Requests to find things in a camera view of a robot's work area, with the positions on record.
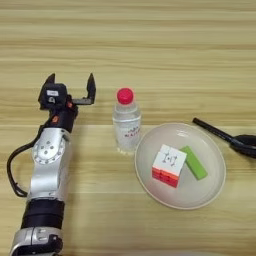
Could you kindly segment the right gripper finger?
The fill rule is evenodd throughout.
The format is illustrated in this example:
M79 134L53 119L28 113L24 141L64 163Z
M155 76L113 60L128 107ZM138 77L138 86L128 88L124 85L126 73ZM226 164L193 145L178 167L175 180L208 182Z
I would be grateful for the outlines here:
M231 147L235 151L243 155L256 159L256 146L250 146L250 145L244 145L244 144L232 144Z
M238 135L235 137L236 143L239 146L245 147L256 147L256 136L255 135Z

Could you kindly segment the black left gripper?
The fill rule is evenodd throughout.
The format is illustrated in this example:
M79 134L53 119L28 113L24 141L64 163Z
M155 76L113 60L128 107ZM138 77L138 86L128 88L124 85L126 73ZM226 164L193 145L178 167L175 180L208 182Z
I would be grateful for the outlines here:
M52 73L45 81L45 84L55 83L55 73ZM44 124L45 128L61 128L71 133L75 119L78 115L79 105L91 105L96 96L96 84L93 74L89 75L87 81L87 97L73 99L70 94L60 104L50 104L47 107L49 118Z

